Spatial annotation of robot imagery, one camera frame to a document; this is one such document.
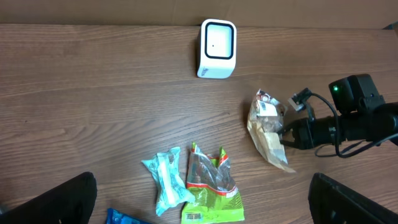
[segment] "transparent plastic bag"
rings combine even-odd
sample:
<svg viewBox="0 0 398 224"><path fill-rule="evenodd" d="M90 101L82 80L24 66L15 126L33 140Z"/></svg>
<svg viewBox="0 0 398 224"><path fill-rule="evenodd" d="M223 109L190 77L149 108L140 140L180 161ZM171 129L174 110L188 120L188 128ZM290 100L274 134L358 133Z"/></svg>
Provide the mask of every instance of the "transparent plastic bag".
<svg viewBox="0 0 398 224"><path fill-rule="evenodd" d="M220 155L213 157L192 144L187 188L196 200L185 204L181 224L244 220L241 195L229 174L230 168L230 160L222 147Z"/></svg>
<svg viewBox="0 0 398 224"><path fill-rule="evenodd" d="M283 128L287 107L268 93L259 90L248 116L248 130L256 149L272 165L286 172L295 172L287 164L285 148L276 132Z"/></svg>
<svg viewBox="0 0 398 224"><path fill-rule="evenodd" d="M159 152L152 159L141 161L152 173L157 186L156 215L161 216L168 208L181 202L194 202L195 196L185 188L178 171L180 148Z"/></svg>

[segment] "green snack bag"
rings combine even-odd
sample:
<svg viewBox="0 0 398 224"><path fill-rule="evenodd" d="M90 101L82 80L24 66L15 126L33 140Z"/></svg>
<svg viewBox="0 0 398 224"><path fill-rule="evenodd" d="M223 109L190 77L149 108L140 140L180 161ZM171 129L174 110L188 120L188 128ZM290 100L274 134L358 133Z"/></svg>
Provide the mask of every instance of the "green snack bag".
<svg viewBox="0 0 398 224"><path fill-rule="evenodd" d="M220 157L202 153L192 143L187 189L195 202L187 202L181 224L243 221L243 204L235 181L229 174L230 161L220 147Z"/></svg>

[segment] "small white device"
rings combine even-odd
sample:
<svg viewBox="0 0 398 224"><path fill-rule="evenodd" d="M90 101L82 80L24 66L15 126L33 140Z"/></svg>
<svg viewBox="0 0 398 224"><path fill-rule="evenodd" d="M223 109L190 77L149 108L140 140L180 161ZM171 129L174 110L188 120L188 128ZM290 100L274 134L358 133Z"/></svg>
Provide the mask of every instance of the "small white device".
<svg viewBox="0 0 398 224"><path fill-rule="evenodd" d="M198 77L228 78L236 63L235 25L219 19L205 20L198 44Z"/></svg>

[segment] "wood grain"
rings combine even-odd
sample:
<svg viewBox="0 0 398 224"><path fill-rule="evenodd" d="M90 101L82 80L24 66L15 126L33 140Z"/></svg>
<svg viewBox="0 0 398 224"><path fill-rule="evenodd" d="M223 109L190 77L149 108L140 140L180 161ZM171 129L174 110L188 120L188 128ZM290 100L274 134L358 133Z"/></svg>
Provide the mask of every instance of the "wood grain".
<svg viewBox="0 0 398 224"><path fill-rule="evenodd" d="M0 201L13 208L88 170L98 181L90 223L103 223L108 207L178 223L181 205L155 215L155 184L141 160L180 146L185 179L196 141L206 152L227 150L246 223L310 223L314 172L398 212L393 144L351 159L287 149L297 171L287 174L263 160L246 131L259 88L285 103L305 87L331 100L327 84L369 73L387 102L398 101L393 30L240 28L226 80L196 77L197 34L198 27L0 25ZM310 102L318 117L331 115Z"/></svg>
<svg viewBox="0 0 398 224"><path fill-rule="evenodd" d="M382 29L397 11L396 0L0 0L0 23Z"/></svg>

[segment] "plastic packaging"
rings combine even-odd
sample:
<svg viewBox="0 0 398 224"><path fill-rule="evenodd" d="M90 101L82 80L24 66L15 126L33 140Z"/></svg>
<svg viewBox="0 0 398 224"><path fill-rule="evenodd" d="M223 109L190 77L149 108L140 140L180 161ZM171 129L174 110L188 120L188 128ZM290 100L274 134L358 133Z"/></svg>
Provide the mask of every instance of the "plastic packaging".
<svg viewBox="0 0 398 224"><path fill-rule="evenodd" d="M295 172L287 165L285 148L276 133L283 128L286 111L285 105L259 90L251 103L248 130L256 149L266 161L286 172Z"/></svg>
<svg viewBox="0 0 398 224"><path fill-rule="evenodd" d="M113 208L108 208L106 224L150 224L150 223L123 214Z"/></svg>
<svg viewBox="0 0 398 224"><path fill-rule="evenodd" d="M192 144L187 188L196 200L185 204L181 224L244 220L241 195L229 169L230 160L222 147L220 157L212 157Z"/></svg>
<svg viewBox="0 0 398 224"><path fill-rule="evenodd" d="M194 202L195 197L184 186L178 171L180 148L174 147L169 152L157 153L151 160L142 163L152 173L158 194L156 215L161 216L168 208L176 207L181 202Z"/></svg>

